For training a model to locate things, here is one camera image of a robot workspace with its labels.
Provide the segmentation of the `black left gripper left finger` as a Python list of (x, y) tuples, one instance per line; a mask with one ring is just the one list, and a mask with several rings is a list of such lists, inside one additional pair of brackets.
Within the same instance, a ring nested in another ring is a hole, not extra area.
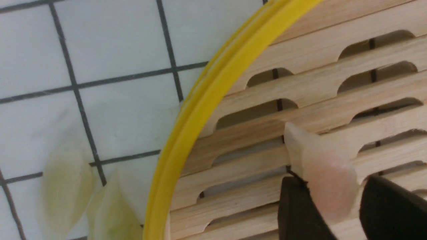
[(295, 177), (284, 177), (279, 200), (280, 240), (336, 240), (308, 189)]

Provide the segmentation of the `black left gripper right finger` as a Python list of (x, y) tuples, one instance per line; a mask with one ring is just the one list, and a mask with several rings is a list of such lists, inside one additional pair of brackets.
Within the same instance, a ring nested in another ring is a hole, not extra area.
[(367, 178), (359, 219), (368, 240), (425, 240), (427, 202), (381, 176)]

